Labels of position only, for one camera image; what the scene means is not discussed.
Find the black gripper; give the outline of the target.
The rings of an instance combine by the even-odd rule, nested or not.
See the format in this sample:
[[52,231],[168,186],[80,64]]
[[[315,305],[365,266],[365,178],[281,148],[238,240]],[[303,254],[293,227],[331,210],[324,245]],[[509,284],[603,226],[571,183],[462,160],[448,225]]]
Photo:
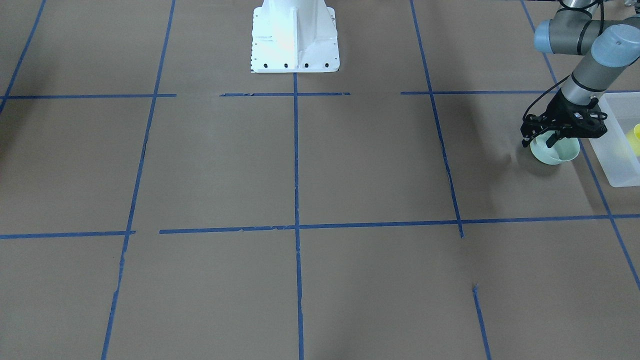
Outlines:
[[524,114],[519,130],[521,145],[528,148],[535,137],[547,132],[546,147],[553,148],[560,139],[598,139],[608,132],[608,114],[599,107],[599,98],[592,96],[586,105],[578,105],[556,93],[540,115]]

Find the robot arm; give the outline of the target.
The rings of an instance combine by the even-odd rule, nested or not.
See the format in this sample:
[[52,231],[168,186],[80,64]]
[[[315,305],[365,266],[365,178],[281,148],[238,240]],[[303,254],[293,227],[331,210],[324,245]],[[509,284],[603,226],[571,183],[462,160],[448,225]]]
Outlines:
[[535,29],[534,47],[544,54],[581,57],[573,71],[555,85],[557,93],[542,114],[526,110],[520,132],[527,148],[546,133],[551,148],[562,139],[598,139],[608,131],[599,99],[639,59],[640,19],[594,19],[601,0],[562,0],[553,18]]

